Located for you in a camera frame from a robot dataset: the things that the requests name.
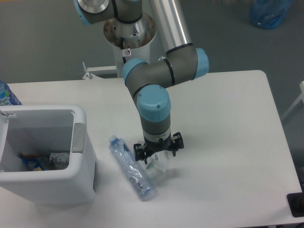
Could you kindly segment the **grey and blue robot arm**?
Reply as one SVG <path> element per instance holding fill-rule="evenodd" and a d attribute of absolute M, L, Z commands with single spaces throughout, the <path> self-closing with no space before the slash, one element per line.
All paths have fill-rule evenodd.
<path fill-rule="evenodd" d="M 209 71 L 205 51 L 194 47 L 177 0 L 152 0 L 154 18 L 144 14 L 140 0 L 76 0 L 79 18 L 86 25 L 104 22 L 104 35 L 120 49 L 116 65 L 138 110 L 144 144 L 134 156 L 146 161 L 160 151 L 183 149 L 180 133 L 171 132 L 171 100 L 167 88 L 204 76 Z M 148 45 L 160 32 L 165 58 L 148 63 L 133 52 Z"/>

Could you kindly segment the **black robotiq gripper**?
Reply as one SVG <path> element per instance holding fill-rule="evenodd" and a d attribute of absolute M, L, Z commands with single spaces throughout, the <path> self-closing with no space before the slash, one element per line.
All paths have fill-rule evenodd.
<path fill-rule="evenodd" d="M 176 156 L 176 152 L 184 148 L 183 138 L 180 132 L 175 133 L 171 138 L 161 139 L 158 142 L 152 142 L 148 139 L 144 139 L 145 144 L 136 143 L 133 145 L 133 154 L 135 160 L 147 162 L 147 156 L 152 156 L 156 152 L 169 150 L 172 152 L 173 157 Z"/>

